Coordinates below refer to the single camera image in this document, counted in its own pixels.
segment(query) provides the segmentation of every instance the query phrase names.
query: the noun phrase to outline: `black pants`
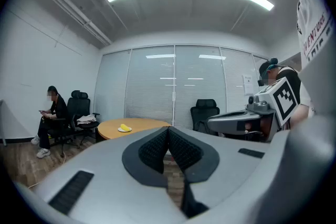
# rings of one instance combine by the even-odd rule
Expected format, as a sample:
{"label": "black pants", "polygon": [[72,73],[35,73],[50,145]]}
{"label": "black pants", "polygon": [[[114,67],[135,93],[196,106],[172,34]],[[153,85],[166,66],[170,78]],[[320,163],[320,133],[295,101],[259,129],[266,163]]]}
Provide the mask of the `black pants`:
{"label": "black pants", "polygon": [[46,119],[45,117],[41,118],[40,126],[37,132],[38,137],[40,137],[40,147],[47,150],[50,149],[48,131],[55,129],[59,129],[59,124],[57,122]]}

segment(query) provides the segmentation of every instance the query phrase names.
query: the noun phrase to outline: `headset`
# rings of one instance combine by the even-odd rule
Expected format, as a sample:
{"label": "headset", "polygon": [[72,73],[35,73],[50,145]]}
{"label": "headset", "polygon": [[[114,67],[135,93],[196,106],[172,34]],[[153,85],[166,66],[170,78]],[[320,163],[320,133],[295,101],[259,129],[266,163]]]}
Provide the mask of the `headset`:
{"label": "headset", "polygon": [[278,63],[278,59],[277,58],[271,58],[269,60],[269,63],[270,63],[270,65],[268,66],[268,68],[266,68],[266,70],[262,74],[260,74],[260,79],[258,80],[258,85],[260,87],[265,86],[265,82],[268,80],[268,73],[267,73],[268,70],[271,70],[271,69],[276,68],[276,67],[287,67],[287,66],[280,66],[280,65],[278,65],[277,64]]}

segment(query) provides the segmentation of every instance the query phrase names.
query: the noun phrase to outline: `chair headrest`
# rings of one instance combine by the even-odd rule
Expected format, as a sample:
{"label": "chair headrest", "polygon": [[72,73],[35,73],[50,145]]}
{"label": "chair headrest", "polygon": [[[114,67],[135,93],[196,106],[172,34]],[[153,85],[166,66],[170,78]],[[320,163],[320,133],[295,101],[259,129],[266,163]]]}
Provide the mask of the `chair headrest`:
{"label": "chair headrest", "polygon": [[80,92],[79,90],[73,91],[73,92],[71,93],[71,97],[73,97],[73,98],[77,98],[77,94],[78,94],[79,92]]}
{"label": "chair headrest", "polygon": [[86,92],[76,90],[71,93],[71,97],[76,99],[87,99],[89,96]]}
{"label": "chair headrest", "polygon": [[214,99],[198,99],[196,102],[197,108],[215,108],[217,107]]}

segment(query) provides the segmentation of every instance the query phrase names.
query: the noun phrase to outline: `white t-shirt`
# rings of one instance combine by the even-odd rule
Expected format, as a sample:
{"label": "white t-shirt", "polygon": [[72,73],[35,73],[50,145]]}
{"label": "white t-shirt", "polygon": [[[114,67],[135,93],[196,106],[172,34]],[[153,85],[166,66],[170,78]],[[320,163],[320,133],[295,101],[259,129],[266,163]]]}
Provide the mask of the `white t-shirt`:
{"label": "white t-shirt", "polygon": [[[302,69],[327,43],[334,31],[332,20],[331,11],[325,0],[299,0],[297,29]],[[309,116],[313,115],[314,108],[303,84],[300,87],[300,101],[301,104],[310,107]]]}

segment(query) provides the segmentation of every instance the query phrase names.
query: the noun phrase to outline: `black shirt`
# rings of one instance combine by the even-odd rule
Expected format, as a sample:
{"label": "black shirt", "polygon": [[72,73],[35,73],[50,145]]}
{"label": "black shirt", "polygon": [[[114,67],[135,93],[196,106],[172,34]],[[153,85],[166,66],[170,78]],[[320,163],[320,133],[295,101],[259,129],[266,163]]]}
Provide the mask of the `black shirt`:
{"label": "black shirt", "polygon": [[66,121],[64,123],[65,126],[69,124],[69,116],[67,105],[64,102],[62,96],[58,95],[57,103],[54,101],[50,108],[52,114],[56,114],[57,118],[65,118]]}
{"label": "black shirt", "polygon": [[299,79],[298,73],[293,69],[286,69],[277,74],[276,80],[286,77],[290,86],[292,87],[295,98],[300,103],[300,86],[301,80]]}

